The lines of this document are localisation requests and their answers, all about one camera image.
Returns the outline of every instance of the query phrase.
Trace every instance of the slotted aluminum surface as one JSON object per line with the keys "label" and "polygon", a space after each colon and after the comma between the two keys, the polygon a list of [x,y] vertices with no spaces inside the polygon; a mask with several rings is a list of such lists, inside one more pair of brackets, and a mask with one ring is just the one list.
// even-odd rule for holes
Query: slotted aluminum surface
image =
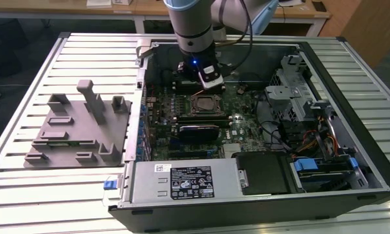
{"label": "slotted aluminum surface", "polygon": [[[94,92],[102,94],[102,99],[122,95],[132,100],[141,95],[134,90],[141,74],[134,63],[138,39],[174,39],[174,36],[72,34],[68,39],[57,40],[0,138],[0,233],[129,233],[110,217],[106,208],[118,200],[118,191],[102,190],[102,182],[122,172],[121,167],[32,170],[25,169],[23,163],[49,111],[45,103],[52,93],[68,93],[71,100],[82,100],[76,84],[84,78],[93,80]],[[336,38],[256,37],[256,40],[305,40],[310,43],[390,160],[390,91],[348,44]],[[316,85],[316,88],[324,97],[321,87]],[[266,232],[390,233],[390,202],[361,207],[337,218],[320,221],[178,233]]]}

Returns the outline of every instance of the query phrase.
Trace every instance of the power supply label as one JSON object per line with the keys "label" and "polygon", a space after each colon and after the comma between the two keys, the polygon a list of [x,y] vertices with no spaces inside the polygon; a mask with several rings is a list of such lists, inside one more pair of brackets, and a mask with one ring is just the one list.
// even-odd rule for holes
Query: power supply label
{"label": "power supply label", "polygon": [[210,166],[170,168],[170,197],[173,200],[214,197]]}

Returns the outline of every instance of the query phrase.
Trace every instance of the blue plastic tab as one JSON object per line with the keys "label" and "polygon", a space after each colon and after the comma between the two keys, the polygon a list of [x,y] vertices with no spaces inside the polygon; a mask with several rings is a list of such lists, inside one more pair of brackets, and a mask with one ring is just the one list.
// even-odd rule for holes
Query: blue plastic tab
{"label": "blue plastic tab", "polygon": [[117,189],[117,180],[104,181],[104,190],[116,190]]}
{"label": "blue plastic tab", "polygon": [[301,158],[293,163],[293,165],[297,172],[302,170],[318,170],[318,165],[313,158]]}
{"label": "blue plastic tab", "polygon": [[349,158],[349,161],[350,161],[350,164],[352,164],[353,168],[357,169],[358,168],[358,163],[357,163],[356,158],[353,158],[353,157]]}
{"label": "blue plastic tab", "polygon": [[141,147],[138,147],[138,148],[136,149],[136,154],[138,154],[138,155],[142,154],[142,149],[141,149]]}

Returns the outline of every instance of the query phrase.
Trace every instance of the motherboard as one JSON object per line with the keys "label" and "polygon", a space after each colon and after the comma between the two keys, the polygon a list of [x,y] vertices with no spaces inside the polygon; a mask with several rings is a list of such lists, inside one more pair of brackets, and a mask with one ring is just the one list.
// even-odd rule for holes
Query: motherboard
{"label": "motherboard", "polygon": [[148,88],[152,161],[266,150],[256,118],[260,92],[237,83],[218,88],[193,93],[184,85]]}

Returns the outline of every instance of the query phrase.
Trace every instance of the cpu socket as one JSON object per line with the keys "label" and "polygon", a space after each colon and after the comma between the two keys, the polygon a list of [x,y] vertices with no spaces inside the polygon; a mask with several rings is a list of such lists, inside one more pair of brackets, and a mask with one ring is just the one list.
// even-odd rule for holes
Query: cpu socket
{"label": "cpu socket", "polygon": [[192,116],[225,116],[220,107],[221,97],[217,95],[198,95],[190,97]]}

